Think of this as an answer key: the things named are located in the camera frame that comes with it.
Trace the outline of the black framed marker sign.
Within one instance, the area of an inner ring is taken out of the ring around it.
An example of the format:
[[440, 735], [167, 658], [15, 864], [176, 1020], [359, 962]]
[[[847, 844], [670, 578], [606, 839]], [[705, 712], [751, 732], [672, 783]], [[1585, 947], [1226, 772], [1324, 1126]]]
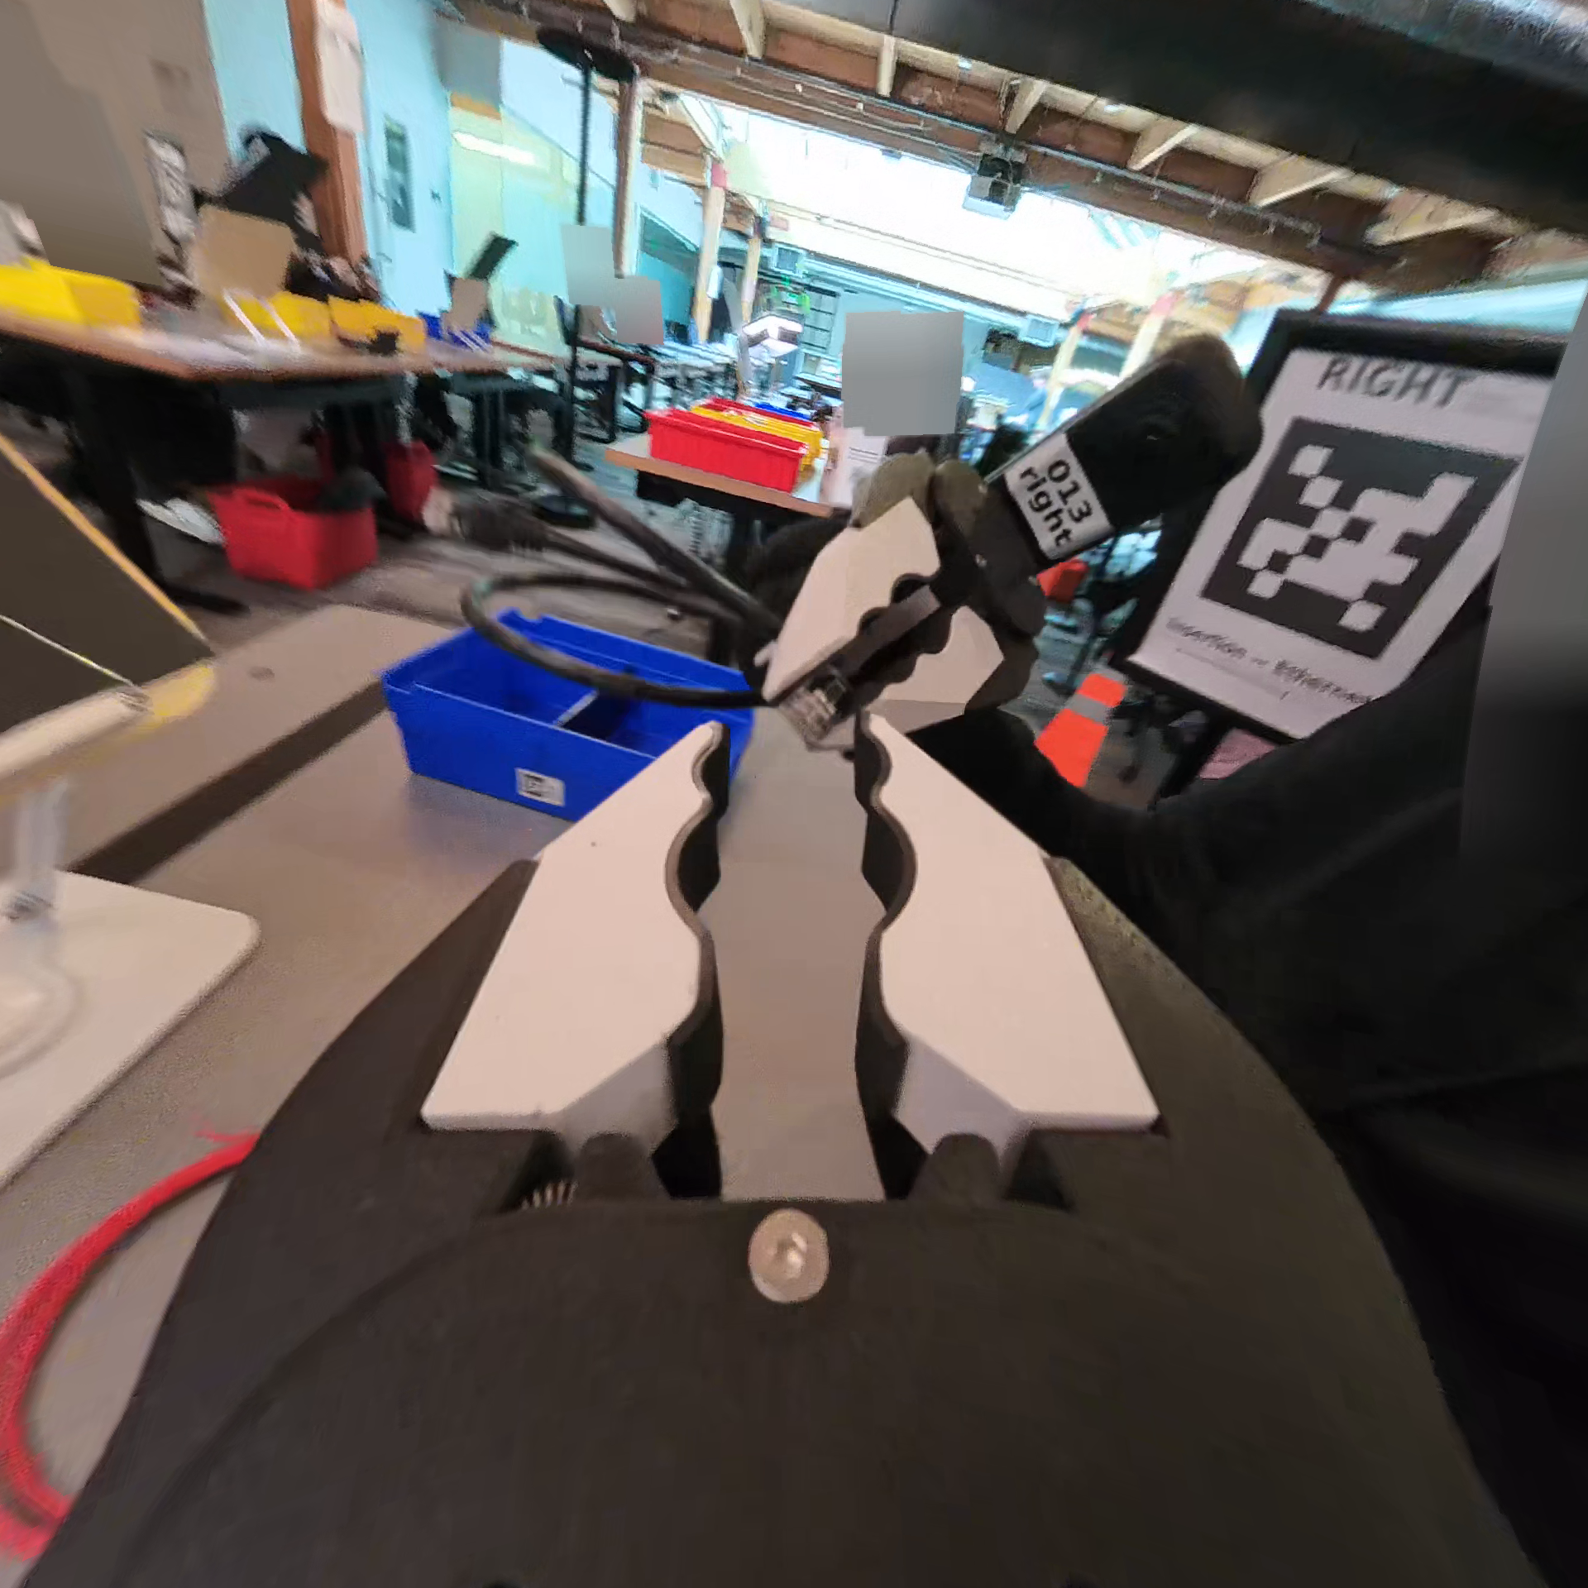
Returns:
[[1157, 692], [1304, 740], [1403, 684], [1499, 565], [1562, 332], [1281, 310], [1262, 439], [1120, 631]]

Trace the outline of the red storage bin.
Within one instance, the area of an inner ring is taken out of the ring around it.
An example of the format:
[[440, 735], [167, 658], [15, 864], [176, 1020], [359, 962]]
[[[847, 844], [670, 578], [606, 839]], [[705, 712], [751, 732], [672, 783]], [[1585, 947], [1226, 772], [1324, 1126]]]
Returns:
[[740, 484], [793, 492], [824, 452], [824, 431], [763, 406], [705, 403], [645, 413], [649, 454]]

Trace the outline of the person's black clothing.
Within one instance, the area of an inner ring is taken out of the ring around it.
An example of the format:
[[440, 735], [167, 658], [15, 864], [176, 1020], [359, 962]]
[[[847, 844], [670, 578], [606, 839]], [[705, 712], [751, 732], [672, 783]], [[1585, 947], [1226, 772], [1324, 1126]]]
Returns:
[[1393, 1261], [1479, 1475], [1587, 1582], [1585, 1071], [1312, 1116]]

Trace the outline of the person's right hand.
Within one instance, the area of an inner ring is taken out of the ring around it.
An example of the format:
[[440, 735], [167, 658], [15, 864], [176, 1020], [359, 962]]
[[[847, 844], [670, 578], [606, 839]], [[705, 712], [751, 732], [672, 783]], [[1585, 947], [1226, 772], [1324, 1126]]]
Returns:
[[1042, 851], [1097, 883], [1105, 871], [1167, 864], [1176, 853], [1155, 815], [1071, 783], [1033, 730], [999, 707], [918, 727], [908, 739]]

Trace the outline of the red plastic crate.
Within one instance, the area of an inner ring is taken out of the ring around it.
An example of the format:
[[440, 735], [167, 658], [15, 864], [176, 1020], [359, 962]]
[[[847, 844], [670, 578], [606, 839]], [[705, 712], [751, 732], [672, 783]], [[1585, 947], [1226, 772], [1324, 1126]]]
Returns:
[[303, 591], [325, 590], [374, 565], [379, 530], [373, 505], [328, 509], [323, 484], [268, 476], [207, 490], [234, 573]]

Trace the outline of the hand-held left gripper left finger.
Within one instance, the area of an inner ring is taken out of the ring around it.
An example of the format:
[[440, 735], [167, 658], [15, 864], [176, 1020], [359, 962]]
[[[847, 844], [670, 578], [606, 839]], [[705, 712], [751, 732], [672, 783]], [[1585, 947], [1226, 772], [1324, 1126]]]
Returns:
[[546, 843], [421, 1106], [435, 1132], [717, 1154], [730, 730], [700, 724]]

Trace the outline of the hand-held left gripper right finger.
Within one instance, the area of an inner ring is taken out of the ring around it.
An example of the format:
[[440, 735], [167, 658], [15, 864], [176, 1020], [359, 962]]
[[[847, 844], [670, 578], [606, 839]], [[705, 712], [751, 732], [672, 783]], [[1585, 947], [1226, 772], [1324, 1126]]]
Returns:
[[1044, 1131], [1160, 1126], [1114, 1002], [1042, 848], [885, 717], [852, 745], [865, 944], [854, 1066], [882, 1174], [955, 1137], [1013, 1170]]

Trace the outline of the person's right forearm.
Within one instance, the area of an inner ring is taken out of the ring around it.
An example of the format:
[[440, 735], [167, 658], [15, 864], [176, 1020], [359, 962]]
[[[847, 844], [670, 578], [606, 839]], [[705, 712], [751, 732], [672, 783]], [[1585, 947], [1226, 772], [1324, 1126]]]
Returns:
[[1041, 844], [1319, 1114], [1585, 1101], [1585, 720], [1491, 710], [1486, 639], [1153, 806], [1052, 793]]

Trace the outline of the wooden work table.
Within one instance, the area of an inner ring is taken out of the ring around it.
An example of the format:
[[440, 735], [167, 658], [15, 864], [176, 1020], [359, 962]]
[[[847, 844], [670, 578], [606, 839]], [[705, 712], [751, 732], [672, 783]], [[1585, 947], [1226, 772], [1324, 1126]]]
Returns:
[[690, 500], [705, 500], [707, 495], [727, 497], [730, 500], [727, 510], [736, 510], [735, 504], [755, 504], [766, 510], [788, 512], [798, 517], [829, 517], [851, 510], [851, 499], [826, 481], [824, 464], [809, 469], [791, 489], [779, 489], [713, 469], [657, 459], [652, 456], [652, 438], [649, 434], [607, 444], [604, 461], [637, 474], [665, 479], [672, 486], [682, 487]]

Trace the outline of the orange traffic cone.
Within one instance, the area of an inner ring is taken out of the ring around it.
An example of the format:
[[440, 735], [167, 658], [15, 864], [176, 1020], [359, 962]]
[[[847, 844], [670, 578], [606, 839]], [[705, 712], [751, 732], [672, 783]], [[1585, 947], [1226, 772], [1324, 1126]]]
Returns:
[[1125, 676], [1110, 667], [1094, 667], [1038, 732], [1038, 752], [1066, 783], [1077, 788], [1087, 785], [1109, 737], [1114, 712], [1127, 692]]

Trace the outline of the long work table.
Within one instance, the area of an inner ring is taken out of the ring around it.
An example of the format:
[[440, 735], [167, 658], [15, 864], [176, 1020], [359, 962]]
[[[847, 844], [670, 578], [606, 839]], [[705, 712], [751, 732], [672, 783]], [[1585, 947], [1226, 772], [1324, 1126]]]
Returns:
[[392, 401], [409, 376], [495, 381], [526, 370], [550, 371], [553, 353], [495, 343], [468, 348], [442, 340], [392, 353], [348, 343], [305, 342], [287, 335], [225, 337], [161, 327], [88, 325], [4, 307], [5, 343], [47, 355], [68, 391], [73, 431], [81, 446], [93, 497], [123, 555], [177, 605], [237, 616], [248, 605], [227, 595], [169, 580], [149, 538], [133, 466], [106, 419], [106, 393], [131, 373], [207, 388], [229, 409], [270, 406], [371, 406]]

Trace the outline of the yellow storage bin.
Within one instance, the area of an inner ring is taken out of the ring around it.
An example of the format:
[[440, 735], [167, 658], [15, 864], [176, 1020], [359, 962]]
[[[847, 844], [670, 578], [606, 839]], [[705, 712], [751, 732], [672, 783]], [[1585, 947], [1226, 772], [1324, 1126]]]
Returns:
[[422, 317], [368, 299], [321, 300], [283, 289], [268, 297], [232, 292], [220, 305], [232, 323], [260, 342], [374, 353], [421, 353], [429, 343]]
[[2, 312], [75, 327], [141, 328], [141, 292], [105, 274], [53, 265], [38, 257], [4, 262]]

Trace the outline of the blue storage bin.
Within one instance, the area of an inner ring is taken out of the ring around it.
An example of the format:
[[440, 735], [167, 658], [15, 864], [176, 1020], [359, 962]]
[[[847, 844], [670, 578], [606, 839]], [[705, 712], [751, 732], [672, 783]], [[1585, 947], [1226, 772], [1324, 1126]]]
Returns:
[[520, 659], [467, 628], [382, 674], [409, 768], [578, 821], [693, 729], [722, 720], [728, 768], [751, 742], [750, 707], [622, 699]]

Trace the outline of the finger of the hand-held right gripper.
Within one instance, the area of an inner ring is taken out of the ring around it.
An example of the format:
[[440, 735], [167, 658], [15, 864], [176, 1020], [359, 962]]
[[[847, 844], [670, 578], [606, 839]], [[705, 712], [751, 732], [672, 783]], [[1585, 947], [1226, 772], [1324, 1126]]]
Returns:
[[875, 717], [904, 734], [963, 715], [999, 671], [1004, 648], [973, 608], [938, 608], [890, 633], [859, 666], [854, 732]]
[[867, 687], [943, 610], [942, 572], [935, 527], [912, 495], [867, 525], [842, 529], [814, 557], [771, 646], [765, 704]]

